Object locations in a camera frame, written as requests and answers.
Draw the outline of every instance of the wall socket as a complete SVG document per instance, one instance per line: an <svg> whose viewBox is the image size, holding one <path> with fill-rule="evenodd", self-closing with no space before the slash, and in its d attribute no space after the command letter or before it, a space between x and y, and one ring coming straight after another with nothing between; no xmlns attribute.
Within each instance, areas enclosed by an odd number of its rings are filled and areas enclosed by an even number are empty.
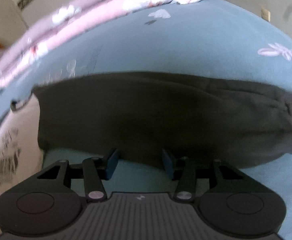
<svg viewBox="0 0 292 240"><path fill-rule="evenodd" d="M262 18L268 22L271 21L271 12L262 8Z"/></svg>

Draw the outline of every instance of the silver screw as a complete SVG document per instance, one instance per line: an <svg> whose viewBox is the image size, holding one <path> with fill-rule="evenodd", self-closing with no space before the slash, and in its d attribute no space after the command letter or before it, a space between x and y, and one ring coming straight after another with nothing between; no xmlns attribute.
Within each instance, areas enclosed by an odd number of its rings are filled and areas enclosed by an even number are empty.
<svg viewBox="0 0 292 240"><path fill-rule="evenodd" d="M104 193L102 193L101 191L92 191L88 194L88 197L90 197L91 199L101 199L104 197Z"/></svg>
<svg viewBox="0 0 292 240"><path fill-rule="evenodd" d="M191 199L192 194L188 191L181 191L181 192L178 192L176 197L181 199L181 200L188 200L188 199Z"/></svg>

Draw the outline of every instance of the mattress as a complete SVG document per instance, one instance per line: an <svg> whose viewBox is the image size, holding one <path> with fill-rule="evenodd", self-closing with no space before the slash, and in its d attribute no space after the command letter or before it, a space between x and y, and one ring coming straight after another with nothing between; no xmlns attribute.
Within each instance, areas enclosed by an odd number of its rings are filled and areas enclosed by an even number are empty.
<svg viewBox="0 0 292 240"><path fill-rule="evenodd" d="M158 10L169 17L155 17ZM292 39L223 0L144 9L78 35L35 61L0 96L0 118L11 100L27 98L35 84L123 71L255 81L292 92ZM46 153L44 165L74 155L72 161L78 163L87 153L55 150ZM135 171L140 172L139 180L124 179ZM243 171L284 199L287 216L279 234L292 240L292 155ZM162 171L137 163L121 162L117 173L118 179L105 186L108 192L174 187Z"/></svg>

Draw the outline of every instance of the black pants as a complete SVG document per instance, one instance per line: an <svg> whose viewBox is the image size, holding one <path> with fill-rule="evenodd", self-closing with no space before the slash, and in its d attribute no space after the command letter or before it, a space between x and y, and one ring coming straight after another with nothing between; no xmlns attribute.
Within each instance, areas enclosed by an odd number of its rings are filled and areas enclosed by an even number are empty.
<svg viewBox="0 0 292 240"><path fill-rule="evenodd" d="M36 87L39 146L161 166L176 156L239 168L292 153L292 94L253 82L169 73L97 74Z"/></svg>

